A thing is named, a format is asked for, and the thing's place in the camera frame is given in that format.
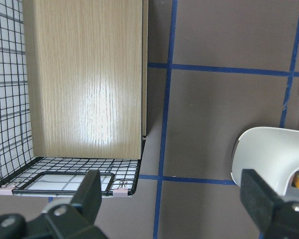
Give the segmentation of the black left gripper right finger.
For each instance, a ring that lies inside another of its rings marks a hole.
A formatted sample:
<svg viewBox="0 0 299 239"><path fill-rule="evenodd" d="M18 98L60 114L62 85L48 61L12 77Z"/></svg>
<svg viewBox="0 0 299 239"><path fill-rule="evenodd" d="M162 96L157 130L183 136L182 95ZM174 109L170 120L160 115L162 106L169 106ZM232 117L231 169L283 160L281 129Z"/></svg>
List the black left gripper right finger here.
<svg viewBox="0 0 299 239"><path fill-rule="evenodd" d="M262 239L299 239L299 199L278 195L254 169L242 170L240 200Z"/></svg>

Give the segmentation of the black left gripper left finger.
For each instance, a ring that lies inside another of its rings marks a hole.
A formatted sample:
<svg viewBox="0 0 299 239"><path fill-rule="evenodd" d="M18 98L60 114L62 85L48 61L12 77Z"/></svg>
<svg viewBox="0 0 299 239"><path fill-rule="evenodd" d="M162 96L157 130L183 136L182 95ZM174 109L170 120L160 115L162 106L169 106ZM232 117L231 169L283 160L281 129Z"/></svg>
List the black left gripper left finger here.
<svg viewBox="0 0 299 239"><path fill-rule="evenodd" d="M35 219L0 215L0 239L106 239L95 226L102 202L101 174L90 170L70 202L49 203Z"/></svg>

